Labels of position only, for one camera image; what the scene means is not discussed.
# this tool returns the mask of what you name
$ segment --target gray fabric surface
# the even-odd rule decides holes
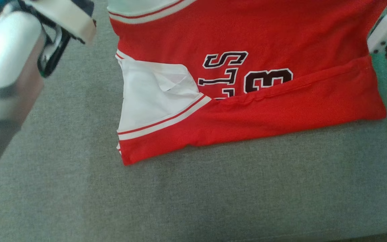
[[[324,241],[387,232],[387,119],[124,167],[117,38],[72,42],[0,161],[0,242]],[[375,57],[387,106],[387,66]]]

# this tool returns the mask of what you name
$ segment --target clothing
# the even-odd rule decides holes
[[[187,145],[386,116],[367,49],[385,0],[110,0],[125,165]]]

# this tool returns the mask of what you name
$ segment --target red object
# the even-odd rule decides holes
[[[124,164],[187,145],[385,118],[366,40],[386,4],[197,0],[137,24],[118,21],[123,14],[111,13],[120,52],[135,60],[183,64],[200,92],[218,99],[174,125],[120,141]]]

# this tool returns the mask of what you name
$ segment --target white stripe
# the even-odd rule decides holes
[[[160,12],[157,12],[156,14],[148,15],[148,16],[141,17],[141,18],[124,18],[121,16],[114,15],[112,13],[109,13],[109,14],[110,14],[110,18],[117,20],[117,21],[120,21],[120,22],[123,22],[123,23],[141,24],[141,23],[147,23],[147,22],[150,22],[153,20],[167,17],[168,15],[171,15],[175,12],[178,12],[178,11],[186,8],[187,6],[189,6],[190,4],[192,4],[195,1],[196,0],[185,0],[185,1],[179,3],[175,6],[172,6],[170,8],[165,9],[164,11],[160,11]]]
[[[157,130],[161,130],[161,129],[164,129],[164,128],[169,127],[171,125],[174,125],[174,124],[186,119],[187,117],[191,116],[193,113],[195,113],[198,109],[200,109],[201,107],[203,107],[204,105],[209,103],[209,101],[211,101],[211,100],[212,99],[209,98],[208,96],[204,96],[204,98],[201,101],[199,101],[197,104],[195,104],[193,107],[188,109],[186,112],[184,112],[180,116],[173,118],[173,119],[170,119],[170,120],[163,122],[161,124],[143,129],[143,130],[139,130],[139,131],[132,132],[132,133],[120,134],[119,139],[120,140],[127,140],[127,139],[138,138],[138,137],[144,136],[146,134],[153,133]]]
[[[121,59],[120,57],[118,57],[118,56],[116,55],[116,58],[117,58],[118,60],[123,60],[123,59],[134,60],[134,58],[130,57],[129,55],[123,53],[123,52],[120,51],[120,50],[117,50],[116,53],[117,53],[120,57],[122,57],[122,59]]]

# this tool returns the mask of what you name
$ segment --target red jersey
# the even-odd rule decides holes
[[[367,35],[386,0],[109,0],[125,165],[386,116]]]

